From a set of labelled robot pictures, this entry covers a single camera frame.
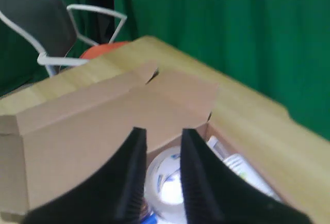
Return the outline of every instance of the cardboard box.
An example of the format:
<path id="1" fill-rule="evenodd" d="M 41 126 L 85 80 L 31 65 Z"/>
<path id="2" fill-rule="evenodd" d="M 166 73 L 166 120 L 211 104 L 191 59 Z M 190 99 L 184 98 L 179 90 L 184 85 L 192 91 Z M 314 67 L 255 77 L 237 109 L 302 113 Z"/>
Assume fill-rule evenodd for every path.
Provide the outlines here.
<path id="1" fill-rule="evenodd" d="M 1 116 L 0 211 L 24 214 L 65 194 L 97 171 L 133 126 L 147 129 L 148 163 L 179 145 L 184 127 L 220 139 L 212 117 L 208 122 L 217 84 L 177 71 L 154 77 L 156 71 L 153 62 L 146 63 L 16 116 Z"/>

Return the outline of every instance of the chair armrest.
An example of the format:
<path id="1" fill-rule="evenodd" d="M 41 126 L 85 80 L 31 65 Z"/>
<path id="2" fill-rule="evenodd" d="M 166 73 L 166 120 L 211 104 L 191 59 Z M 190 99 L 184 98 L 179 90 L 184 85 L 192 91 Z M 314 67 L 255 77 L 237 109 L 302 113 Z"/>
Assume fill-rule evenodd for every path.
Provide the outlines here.
<path id="1" fill-rule="evenodd" d="M 117 26 L 117 28 L 115 29 L 112 37 L 110 38 L 109 40 L 109 43 L 113 43 L 113 41 L 115 40 L 115 38 L 117 37 L 120 29 L 123 27 L 126 19 L 127 19 L 127 16 L 120 13 L 120 12 L 117 12 L 117 11 L 114 11 L 114 10 L 110 10 L 110 9 L 107 9 L 107 8 L 103 8 L 103 7 L 99 7 L 99 6 L 91 6 L 91 5 L 82 5 L 82 4 L 72 4 L 72 5 L 68 5 L 67 6 L 67 10 L 71 16 L 71 19 L 75 25 L 75 28 L 76 28 L 76 32 L 77 32 L 77 37 L 78 39 L 80 39 L 81 41 L 91 45 L 91 46 L 95 46 L 95 45 L 98 45 L 97 42 L 89 39 L 88 37 L 85 37 L 83 36 L 82 34 L 79 33 L 78 29 L 77 29 L 77 26 L 74 22 L 74 18 L 73 18 L 73 15 L 72 15 L 72 12 L 71 10 L 81 10 L 81 11 L 92 11 L 92 12 L 97 12 L 97 13 L 101 13 L 101 14 L 105 14 L 105 15 L 109 15 L 109 16 L 112 16 L 112 17 L 115 17 L 115 18 L 119 18 L 120 19 L 120 22 Z"/>
<path id="2" fill-rule="evenodd" d="M 76 67 L 87 63 L 87 59 L 69 58 L 69 57 L 49 57 L 46 54 L 39 54 L 37 62 L 43 66 L 70 66 Z"/>

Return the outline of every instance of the white chair frame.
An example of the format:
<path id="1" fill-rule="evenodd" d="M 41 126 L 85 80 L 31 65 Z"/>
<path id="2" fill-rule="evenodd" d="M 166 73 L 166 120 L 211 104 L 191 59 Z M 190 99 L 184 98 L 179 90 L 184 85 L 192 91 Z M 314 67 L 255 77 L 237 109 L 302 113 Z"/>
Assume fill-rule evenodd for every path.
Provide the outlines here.
<path id="1" fill-rule="evenodd" d="M 72 4 L 67 6 L 67 11 L 69 13 L 69 16 L 71 18 L 71 21 L 73 23 L 74 29 L 77 34 L 77 39 L 80 41 L 90 45 L 90 46 L 96 46 L 99 45 L 97 42 L 91 40 L 90 38 L 82 35 L 76 25 L 76 22 L 73 18 L 72 10 L 81 10 L 81 11 L 91 11 L 91 12 L 97 12 L 105 15 L 109 15 L 115 18 L 119 18 L 120 22 L 115 29 L 112 37 L 109 40 L 109 43 L 113 43 L 115 38 L 117 37 L 120 29 L 123 27 L 127 16 L 119 13 L 114 10 L 110 10 L 107 8 L 99 7 L 99 6 L 91 6 L 91 5 L 81 5 L 81 4 Z M 39 43 L 38 40 L 36 40 L 31 34 L 29 34 L 27 31 L 16 25 L 14 22 L 12 22 L 10 19 L 8 19 L 1 11 L 0 11 L 0 19 L 7 24 L 10 28 L 12 28 L 14 31 L 16 31 L 18 34 L 20 34 L 22 37 L 24 37 L 29 43 L 32 44 L 32 46 L 38 51 L 39 56 L 37 59 L 38 64 L 43 65 L 46 67 L 47 73 L 50 77 L 54 76 L 56 74 L 56 70 L 54 66 L 70 66 L 70 67 L 76 67 L 83 65 L 87 63 L 89 60 L 87 59 L 79 59 L 79 58 L 70 58 L 70 57 L 50 57 L 47 55 L 47 51 L 45 48 Z"/>

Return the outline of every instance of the chair backrest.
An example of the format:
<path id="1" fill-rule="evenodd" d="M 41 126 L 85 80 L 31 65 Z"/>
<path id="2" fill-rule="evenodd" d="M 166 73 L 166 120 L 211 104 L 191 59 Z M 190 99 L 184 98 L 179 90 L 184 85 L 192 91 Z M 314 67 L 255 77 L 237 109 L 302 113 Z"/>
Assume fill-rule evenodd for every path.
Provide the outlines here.
<path id="1" fill-rule="evenodd" d="M 63 0 L 0 0 L 0 19 L 49 56 L 64 57 L 77 40 Z"/>

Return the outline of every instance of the green backdrop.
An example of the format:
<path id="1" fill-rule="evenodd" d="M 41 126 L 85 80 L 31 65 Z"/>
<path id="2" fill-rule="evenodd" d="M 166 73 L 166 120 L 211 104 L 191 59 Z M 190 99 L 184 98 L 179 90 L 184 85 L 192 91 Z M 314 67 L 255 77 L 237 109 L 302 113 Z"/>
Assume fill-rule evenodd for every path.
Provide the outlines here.
<path id="1" fill-rule="evenodd" d="M 330 139 L 330 0 L 114 0 L 154 35 L 284 104 Z"/>

